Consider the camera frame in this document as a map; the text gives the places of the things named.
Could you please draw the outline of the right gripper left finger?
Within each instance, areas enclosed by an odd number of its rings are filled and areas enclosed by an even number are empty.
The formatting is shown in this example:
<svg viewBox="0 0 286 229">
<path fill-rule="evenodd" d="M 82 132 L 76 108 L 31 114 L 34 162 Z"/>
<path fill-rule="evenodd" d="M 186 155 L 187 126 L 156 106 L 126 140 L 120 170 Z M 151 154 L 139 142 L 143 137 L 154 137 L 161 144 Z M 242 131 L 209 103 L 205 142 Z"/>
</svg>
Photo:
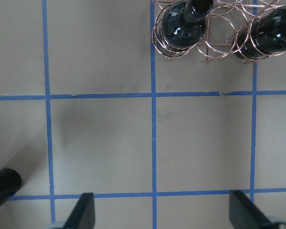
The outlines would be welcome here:
<svg viewBox="0 0 286 229">
<path fill-rule="evenodd" d="M 63 229 L 93 229 L 95 202 L 93 193 L 83 193 L 63 225 Z"/>
</svg>

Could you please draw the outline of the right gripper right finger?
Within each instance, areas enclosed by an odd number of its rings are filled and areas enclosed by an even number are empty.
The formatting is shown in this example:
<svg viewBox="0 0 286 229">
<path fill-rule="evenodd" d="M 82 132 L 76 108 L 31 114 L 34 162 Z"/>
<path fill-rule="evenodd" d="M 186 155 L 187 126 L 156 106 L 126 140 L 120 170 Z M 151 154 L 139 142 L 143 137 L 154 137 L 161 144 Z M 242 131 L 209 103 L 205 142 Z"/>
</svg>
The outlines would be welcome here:
<svg viewBox="0 0 286 229">
<path fill-rule="evenodd" d="M 276 223 L 272 223 L 241 190 L 230 191 L 229 221 L 234 229 L 276 229 Z"/>
</svg>

